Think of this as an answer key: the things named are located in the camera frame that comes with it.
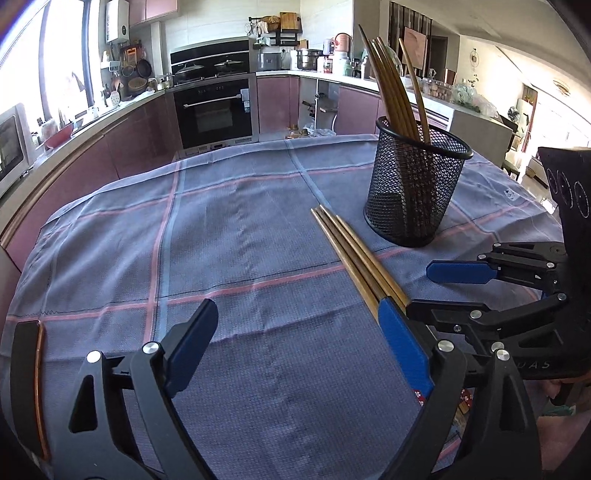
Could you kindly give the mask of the person right hand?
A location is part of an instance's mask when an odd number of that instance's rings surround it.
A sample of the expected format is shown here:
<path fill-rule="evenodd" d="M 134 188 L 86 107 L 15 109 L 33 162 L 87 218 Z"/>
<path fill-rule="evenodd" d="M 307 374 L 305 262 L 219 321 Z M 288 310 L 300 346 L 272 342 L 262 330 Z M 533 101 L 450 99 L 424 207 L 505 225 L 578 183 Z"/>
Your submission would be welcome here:
<path fill-rule="evenodd" d="M 554 405 L 583 405 L 590 402 L 590 376 L 558 380 L 543 380 L 543 392 Z"/>

